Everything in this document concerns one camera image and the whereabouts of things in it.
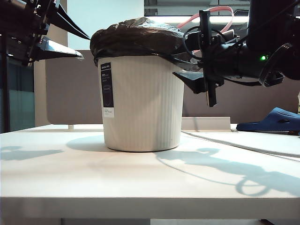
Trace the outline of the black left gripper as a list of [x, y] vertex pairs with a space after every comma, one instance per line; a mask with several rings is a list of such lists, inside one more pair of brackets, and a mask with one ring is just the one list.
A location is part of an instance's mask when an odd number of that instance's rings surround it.
[[70, 32], [78, 37], [90, 39], [67, 15], [65, 9], [57, 0], [22, 0], [21, 21], [24, 22], [25, 38], [22, 43], [26, 46], [22, 64], [29, 64], [46, 59], [77, 58], [84, 56], [69, 47], [52, 41], [46, 35], [50, 24]]

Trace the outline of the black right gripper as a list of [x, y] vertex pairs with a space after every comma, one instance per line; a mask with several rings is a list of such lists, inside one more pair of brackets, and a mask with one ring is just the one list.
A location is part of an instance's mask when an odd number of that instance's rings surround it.
[[217, 104], [216, 88], [224, 84], [225, 79], [238, 75], [237, 64], [240, 48], [239, 38], [233, 29], [234, 14], [225, 21], [221, 30], [213, 29], [210, 16], [214, 9], [199, 11], [199, 28], [187, 35], [187, 49], [200, 50], [202, 53], [199, 65], [203, 72], [179, 71], [173, 72], [182, 80], [194, 94], [206, 92], [210, 107]]

